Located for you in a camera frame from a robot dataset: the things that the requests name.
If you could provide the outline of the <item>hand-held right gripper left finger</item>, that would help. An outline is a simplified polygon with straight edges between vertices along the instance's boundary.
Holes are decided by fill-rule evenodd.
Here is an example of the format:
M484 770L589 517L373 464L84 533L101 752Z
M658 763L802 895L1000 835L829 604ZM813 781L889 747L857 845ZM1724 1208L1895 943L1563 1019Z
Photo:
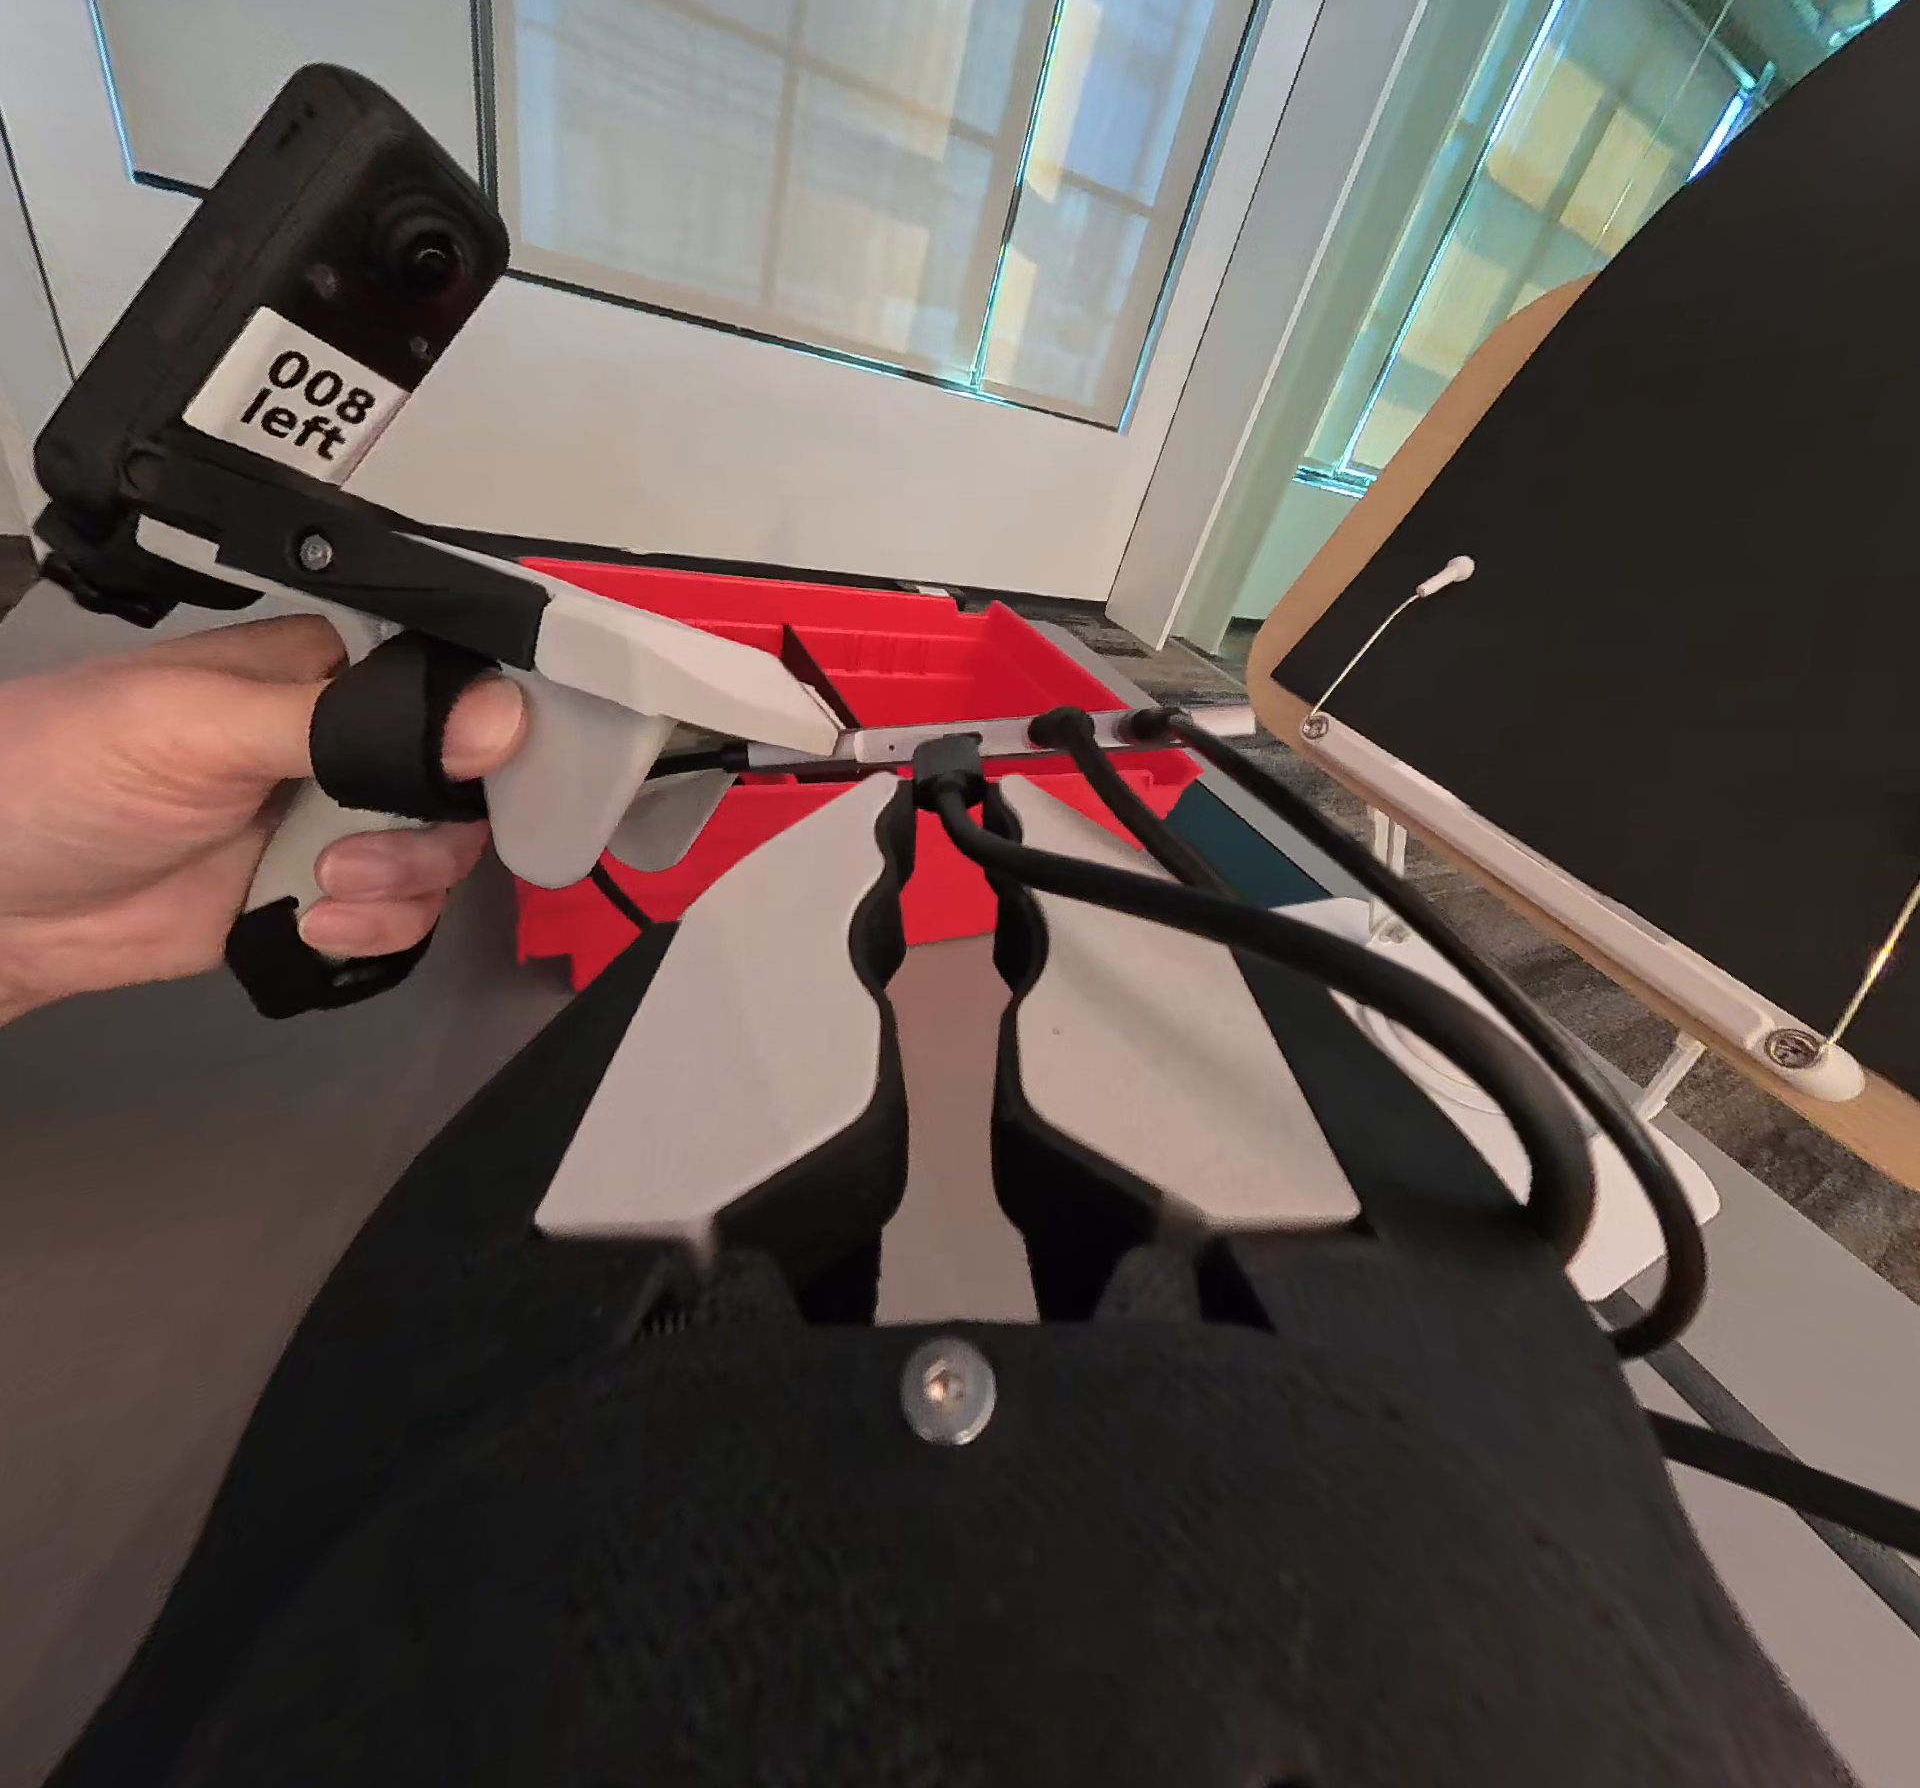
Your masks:
M535 1224L770 1257L810 1320L874 1323L909 1179L890 980L918 800L871 774L676 924Z

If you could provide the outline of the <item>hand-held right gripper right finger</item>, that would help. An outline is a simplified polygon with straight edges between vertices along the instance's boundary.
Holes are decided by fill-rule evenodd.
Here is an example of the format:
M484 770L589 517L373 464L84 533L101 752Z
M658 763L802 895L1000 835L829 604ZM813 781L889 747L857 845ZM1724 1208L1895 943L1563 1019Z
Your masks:
M1141 1247L1322 1234L1360 1198L1225 945L992 874L992 1185L1043 1320Z

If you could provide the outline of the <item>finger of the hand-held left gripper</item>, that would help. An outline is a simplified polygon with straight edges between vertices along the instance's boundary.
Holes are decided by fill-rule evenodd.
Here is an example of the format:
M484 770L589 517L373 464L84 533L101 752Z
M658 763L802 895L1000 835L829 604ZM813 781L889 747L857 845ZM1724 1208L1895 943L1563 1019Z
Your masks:
M571 583L548 590L535 671L551 684L642 718L826 757L844 726L779 652L607 602Z

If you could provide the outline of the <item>silver usb hub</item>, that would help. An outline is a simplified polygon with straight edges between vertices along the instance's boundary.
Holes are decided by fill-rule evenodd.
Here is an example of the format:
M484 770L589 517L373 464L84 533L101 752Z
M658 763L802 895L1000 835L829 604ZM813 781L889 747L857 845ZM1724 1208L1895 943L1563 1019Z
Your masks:
M1072 719L1085 722L1102 750L1160 747L1163 738L1150 734L1147 722L1160 707L1111 707L1079 710L1053 707L1031 718L963 719L963 722L918 722L902 728L848 728L826 752L802 752L776 742L722 739L713 747L683 747L664 752L650 777L670 774L764 774L764 771L825 771L832 770L886 770L909 766L915 755L948 738L973 739L985 761L1040 757L1045 752L1066 752Z

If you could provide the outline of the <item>red plastic bin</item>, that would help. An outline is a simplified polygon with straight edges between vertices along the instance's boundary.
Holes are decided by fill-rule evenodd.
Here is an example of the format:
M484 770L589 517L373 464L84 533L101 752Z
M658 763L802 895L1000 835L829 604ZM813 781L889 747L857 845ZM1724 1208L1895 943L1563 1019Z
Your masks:
M780 652L797 633L857 722L1019 719L1057 705L1118 715L1122 700L1095 671L1003 604L963 613L948 596L889 591L850 583L805 583L780 575L726 575L528 555L535 571L584 586L748 648ZM1174 813L1198 763L1170 750L1118 752L1128 789L1151 815ZM1031 774L1047 796L1115 828L1069 757L996 761L990 771ZM655 924L670 924L742 857L839 799L850 781L745 774L708 819L687 857L664 870L610 863L619 889ZM516 960L555 960L571 989L592 983L635 937L635 927L584 879L570 889L516 889ZM996 931L996 892L966 863L944 825L924 819L915 874L902 892L909 945Z

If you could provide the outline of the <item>person's left hand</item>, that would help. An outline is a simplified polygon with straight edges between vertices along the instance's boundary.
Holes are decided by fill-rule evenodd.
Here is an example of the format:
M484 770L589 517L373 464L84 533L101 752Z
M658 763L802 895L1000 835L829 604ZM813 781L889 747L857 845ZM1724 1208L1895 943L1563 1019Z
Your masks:
M325 617L287 615L3 684L3 1025L226 959L344 662ZM444 722L448 777L509 766L523 734L519 687L473 681ZM333 841L301 941L344 960L416 948L484 847L484 822Z

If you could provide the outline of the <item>dark teal flat pad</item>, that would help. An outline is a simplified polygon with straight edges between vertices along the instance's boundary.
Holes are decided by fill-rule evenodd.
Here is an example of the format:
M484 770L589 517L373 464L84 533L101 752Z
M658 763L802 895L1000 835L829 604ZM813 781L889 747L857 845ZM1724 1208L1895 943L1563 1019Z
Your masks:
M1331 889L1202 781L1182 792L1167 825L1259 908L1279 911L1331 898Z

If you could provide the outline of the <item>window with white blind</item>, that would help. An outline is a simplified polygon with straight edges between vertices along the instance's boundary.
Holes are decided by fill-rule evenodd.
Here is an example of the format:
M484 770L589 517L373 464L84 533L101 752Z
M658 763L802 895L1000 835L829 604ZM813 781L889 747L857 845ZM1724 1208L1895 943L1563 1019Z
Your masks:
M136 178L330 60L531 282L1118 429L1264 0L88 4Z
M1354 205L1367 305L1301 455L1360 496L1492 330L1608 266L1791 80L1781 0L1433 0Z

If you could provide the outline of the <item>black backdrop board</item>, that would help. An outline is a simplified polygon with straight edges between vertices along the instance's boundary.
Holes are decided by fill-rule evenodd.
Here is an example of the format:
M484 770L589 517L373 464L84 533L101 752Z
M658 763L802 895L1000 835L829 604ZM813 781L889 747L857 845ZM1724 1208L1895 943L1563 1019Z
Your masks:
M1328 715L1844 1044L1856 1104L1705 1043L1914 1191L1918 0L1489 337L1261 623L1261 726L1322 766L1457 555Z

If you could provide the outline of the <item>white clip rail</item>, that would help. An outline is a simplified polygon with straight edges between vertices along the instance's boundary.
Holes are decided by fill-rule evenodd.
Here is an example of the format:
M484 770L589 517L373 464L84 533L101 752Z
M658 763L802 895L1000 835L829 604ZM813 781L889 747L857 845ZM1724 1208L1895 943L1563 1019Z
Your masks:
M1312 707L1301 722L1301 742L1412 835L1454 851L1518 903L1543 911L1595 967L1668 1004L1695 1038L1727 1044L1760 1076L1815 1104L1856 1104L1866 1094L1866 1069L1844 1044L1820 1035L1765 989L1546 863L1353 726Z

